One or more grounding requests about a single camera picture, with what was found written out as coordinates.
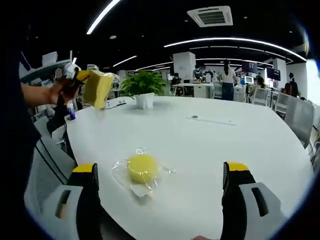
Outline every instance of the air conditioner vent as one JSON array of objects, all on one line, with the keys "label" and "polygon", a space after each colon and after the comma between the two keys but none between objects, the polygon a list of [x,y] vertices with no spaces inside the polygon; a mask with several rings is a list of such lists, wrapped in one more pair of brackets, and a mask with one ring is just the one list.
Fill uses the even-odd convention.
[{"label": "air conditioner vent", "polygon": [[201,28],[233,25],[229,6],[205,7],[187,13]]}]

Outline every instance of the hand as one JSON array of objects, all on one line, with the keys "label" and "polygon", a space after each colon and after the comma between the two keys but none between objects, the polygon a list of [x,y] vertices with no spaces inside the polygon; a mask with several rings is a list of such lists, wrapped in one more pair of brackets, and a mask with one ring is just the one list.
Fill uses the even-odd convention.
[{"label": "hand", "polygon": [[73,86],[68,87],[71,84],[71,79],[59,79],[57,80],[52,87],[49,88],[48,98],[52,104],[57,104],[59,95],[62,96],[64,100],[64,105],[69,101],[73,100],[78,92],[79,84],[74,84]]}]

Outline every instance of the ceiling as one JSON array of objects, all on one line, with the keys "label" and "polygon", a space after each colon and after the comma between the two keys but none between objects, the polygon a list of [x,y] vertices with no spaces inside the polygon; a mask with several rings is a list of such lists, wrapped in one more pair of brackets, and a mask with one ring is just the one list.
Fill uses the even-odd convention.
[{"label": "ceiling", "polygon": [[[59,60],[68,59],[70,50],[80,67],[95,64],[100,69],[111,67],[112,72],[171,62],[174,53],[184,51],[193,52],[197,59],[232,58],[264,62],[274,58],[272,53],[275,53],[288,58],[287,63],[302,61],[274,47],[234,40],[191,42],[164,48],[164,45],[186,40],[237,37],[265,41],[292,50],[302,45],[305,39],[303,28],[287,5],[262,4],[260,1],[121,0],[92,34],[87,35],[90,25],[110,2],[56,0],[41,3],[39,9],[43,10],[34,11],[29,41],[24,50],[31,66],[39,67],[41,56],[53,51],[58,52]],[[201,28],[187,14],[189,10],[213,6],[230,6],[233,26]],[[137,57],[112,67],[132,56]],[[219,62],[198,61],[200,65]]]}]

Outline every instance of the round white table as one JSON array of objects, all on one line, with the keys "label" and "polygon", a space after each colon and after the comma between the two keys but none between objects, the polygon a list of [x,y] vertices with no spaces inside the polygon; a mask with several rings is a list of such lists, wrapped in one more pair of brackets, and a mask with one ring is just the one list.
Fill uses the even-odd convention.
[{"label": "round white table", "polygon": [[[101,205],[134,238],[219,239],[225,161],[246,164],[281,200],[286,216],[303,198],[313,176],[308,153],[270,108],[172,96],[155,97],[150,110],[136,109],[129,97],[126,102],[105,112],[76,112],[67,133],[77,162],[98,164]],[[137,201],[112,167],[142,147],[176,173]]]}]

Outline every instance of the fluorescent light strip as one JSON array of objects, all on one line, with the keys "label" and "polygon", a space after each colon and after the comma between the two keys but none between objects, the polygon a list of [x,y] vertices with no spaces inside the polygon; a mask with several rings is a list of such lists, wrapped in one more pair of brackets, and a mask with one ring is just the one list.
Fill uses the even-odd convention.
[{"label": "fluorescent light strip", "polygon": [[110,10],[117,4],[119,3],[121,0],[112,0],[112,2],[110,2],[108,4],[108,6],[105,7],[105,9],[99,14],[99,16],[94,20],[94,22],[92,23],[92,25],[90,26],[89,30],[86,32],[87,35],[91,34],[96,26],[101,22],[101,20],[105,17],[105,15],[107,15],[108,12],[110,12]]},{"label": "fluorescent light strip", "polygon": [[194,43],[194,42],[203,42],[203,41],[220,41],[220,40],[231,40],[231,41],[242,41],[242,42],[250,42],[255,44],[262,44],[266,46],[270,46],[276,49],[283,50],[285,52],[288,52],[292,55],[295,55],[296,57],[302,59],[303,61],[307,61],[304,57],[300,56],[299,54],[295,53],[294,51],[291,51],[289,49],[286,49],[282,46],[275,45],[273,43],[265,42],[265,41],[259,41],[254,39],[248,39],[248,38],[241,38],[241,37],[208,37],[208,38],[199,38],[199,39],[193,39],[193,40],[187,40],[187,41],[180,41],[172,44],[168,44],[163,46],[164,48],[181,45],[181,44],[188,44],[188,43]]},{"label": "fluorescent light strip", "polygon": [[[204,65],[218,65],[218,66],[223,66],[223,63],[205,63]],[[230,66],[236,66],[236,67],[242,67],[240,64],[230,64]]]},{"label": "fluorescent light strip", "polygon": [[161,68],[153,69],[152,71],[158,71],[158,70],[161,70],[161,69],[169,69],[169,68],[170,68],[169,66],[166,66],[166,67],[161,67]]},{"label": "fluorescent light strip", "polygon": [[169,61],[169,62],[159,63],[159,64],[155,64],[155,65],[151,65],[151,66],[145,66],[145,67],[136,69],[136,71],[151,68],[151,67],[156,67],[156,66],[160,66],[160,65],[165,65],[165,64],[173,64],[173,63],[174,63],[173,61]]},{"label": "fluorescent light strip", "polygon": [[[224,64],[223,63],[205,63],[204,65],[217,65],[217,66],[223,66]],[[233,66],[233,67],[242,67],[241,64],[230,64],[230,66]]]},{"label": "fluorescent light strip", "polygon": [[253,50],[253,51],[258,51],[258,52],[262,52],[262,53],[266,53],[266,54],[272,54],[278,57],[281,57],[283,59],[288,59],[289,62],[287,62],[286,64],[291,64],[294,61],[288,57],[279,55],[277,53],[271,52],[271,51],[265,51],[265,50],[260,50],[260,49],[256,49],[256,48],[251,48],[251,47],[244,47],[244,46],[209,46],[210,48],[232,48],[232,49],[246,49],[246,50]]},{"label": "fluorescent light strip", "polygon": [[117,64],[115,64],[115,65],[113,65],[113,67],[115,67],[115,66],[118,66],[119,64],[122,64],[122,63],[124,63],[124,62],[126,62],[126,61],[129,61],[130,59],[134,59],[134,58],[136,58],[137,56],[132,56],[132,57],[129,57],[128,59],[126,59],[126,60],[123,60],[123,61],[121,61],[121,62],[118,62]]},{"label": "fluorescent light strip", "polygon": [[261,62],[261,61],[251,61],[251,60],[243,60],[243,59],[237,59],[237,58],[198,58],[198,59],[196,59],[196,61],[200,61],[200,60],[225,60],[225,59],[232,60],[232,61],[243,61],[243,62],[273,66],[272,64]]}]

